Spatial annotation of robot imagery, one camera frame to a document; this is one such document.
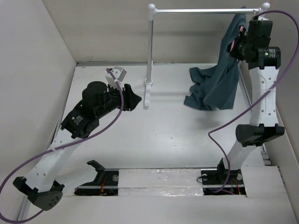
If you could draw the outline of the pink clothes hanger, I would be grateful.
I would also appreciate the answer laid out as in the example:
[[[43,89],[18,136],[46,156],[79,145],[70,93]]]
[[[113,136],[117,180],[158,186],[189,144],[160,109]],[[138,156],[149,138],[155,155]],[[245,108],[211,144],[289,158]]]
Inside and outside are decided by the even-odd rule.
[[[228,46],[228,52],[230,53],[235,46],[235,43],[240,36],[240,32],[248,29],[249,23],[247,22],[246,14],[236,14],[231,21],[231,43]]]

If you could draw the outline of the blue t shirt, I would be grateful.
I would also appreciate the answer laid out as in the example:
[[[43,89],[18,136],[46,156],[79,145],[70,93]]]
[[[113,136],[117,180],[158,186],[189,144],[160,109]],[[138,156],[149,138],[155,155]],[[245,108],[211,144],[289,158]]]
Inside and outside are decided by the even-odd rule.
[[[239,82],[238,61],[228,57],[231,43],[231,25],[227,28],[220,45],[218,62],[214,67],[189,69],[191,81],[190,95],[185,97],[184,105],[201,110],[230,110],[234,107]]]

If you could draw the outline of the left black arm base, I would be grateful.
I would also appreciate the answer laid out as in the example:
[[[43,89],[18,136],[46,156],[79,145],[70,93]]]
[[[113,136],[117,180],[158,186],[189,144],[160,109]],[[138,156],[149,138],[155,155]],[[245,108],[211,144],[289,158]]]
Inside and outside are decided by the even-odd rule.
[[[97,161],[87,163],[95,168],[95,178],[77,187],[76,196],[118,196],[119,169],[106,169]]]

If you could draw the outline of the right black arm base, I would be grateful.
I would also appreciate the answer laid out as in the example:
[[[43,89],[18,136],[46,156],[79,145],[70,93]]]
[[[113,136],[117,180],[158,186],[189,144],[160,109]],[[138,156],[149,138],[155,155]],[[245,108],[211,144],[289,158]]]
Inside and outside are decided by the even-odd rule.
[[[204,168],[200,171],[197,182],[202,184],[205,196],[246,195],[243,176],[240,169],[231,170],[228,181],[228,170],[224,168],[223,159],[217,168]]]

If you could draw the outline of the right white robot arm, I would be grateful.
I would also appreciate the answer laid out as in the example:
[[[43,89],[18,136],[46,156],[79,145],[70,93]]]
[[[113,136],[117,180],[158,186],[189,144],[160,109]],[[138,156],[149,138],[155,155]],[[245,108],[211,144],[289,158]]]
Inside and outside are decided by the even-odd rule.
[[[230,181],[233,178],[231,170],[239,170],[256,147],[285,133],[276,114],[276,88],[273,85],[281,65],[281,50],[269,46],[272,26],[269,20],[250,20],[248,29],[239,33],[230,51],[233,58],[248,64],[253,103],[249,123],[236,127],[236,142],[223,158],[224,167],[216,171],[220,183]]]

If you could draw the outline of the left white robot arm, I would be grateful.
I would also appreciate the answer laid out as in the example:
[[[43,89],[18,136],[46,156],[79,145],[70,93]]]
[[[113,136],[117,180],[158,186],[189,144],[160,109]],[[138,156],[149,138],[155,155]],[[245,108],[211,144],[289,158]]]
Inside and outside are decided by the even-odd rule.
[[[64,184],[56,181],[56,177],[78,147],[76,142],[88,139],[100,125],[100,119],[111,111],[132,111],[141,100],[129,84],[121,85],[121,90],[118,90],[101,81],[89,83],[82,91],[82,99],[62,121],[61,132],[48,153],[27,175],[16,177],[13,185],[41,210],[54,208],[65,188]]]

